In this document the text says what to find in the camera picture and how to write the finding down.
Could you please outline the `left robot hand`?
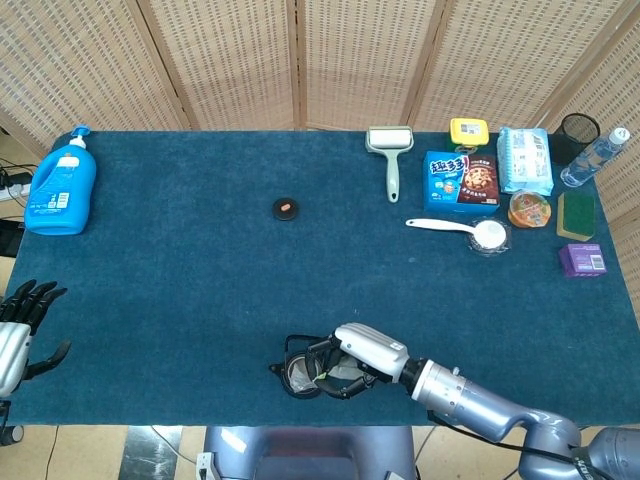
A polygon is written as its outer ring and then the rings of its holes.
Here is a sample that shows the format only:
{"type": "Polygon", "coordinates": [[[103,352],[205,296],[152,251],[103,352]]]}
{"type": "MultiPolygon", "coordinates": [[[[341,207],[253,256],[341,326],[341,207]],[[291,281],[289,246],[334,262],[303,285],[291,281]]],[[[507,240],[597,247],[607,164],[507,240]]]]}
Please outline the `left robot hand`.
{"type": "Polygon", "coordinates": [[[39,284],[36,279],[20,285],[1,302],[1,398],[8,398],[19,386],[56,368],[68,355],[71,341],[59,344],[53,355],[31,363],[33,340],[49,308],[67,292],[57,282],[39,284]]]}

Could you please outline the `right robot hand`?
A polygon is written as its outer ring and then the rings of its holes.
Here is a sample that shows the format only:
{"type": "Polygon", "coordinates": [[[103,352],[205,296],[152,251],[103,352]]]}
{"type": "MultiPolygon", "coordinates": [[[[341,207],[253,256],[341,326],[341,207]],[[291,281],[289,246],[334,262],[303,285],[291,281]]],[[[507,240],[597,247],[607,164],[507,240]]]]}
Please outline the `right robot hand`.
{"type": "Polygon", "coordinates": [[[311,344],[305,352],[305,366],[315,387],[328,396],[350,399],[370,389],[377,381],[399,383],[410,361],[407,347],[362,323],[346,323],[327,337],[311,344]],[[334,386],[329,372],[344,357],[356,361],[360,375],[350,384],[334,386]]]}

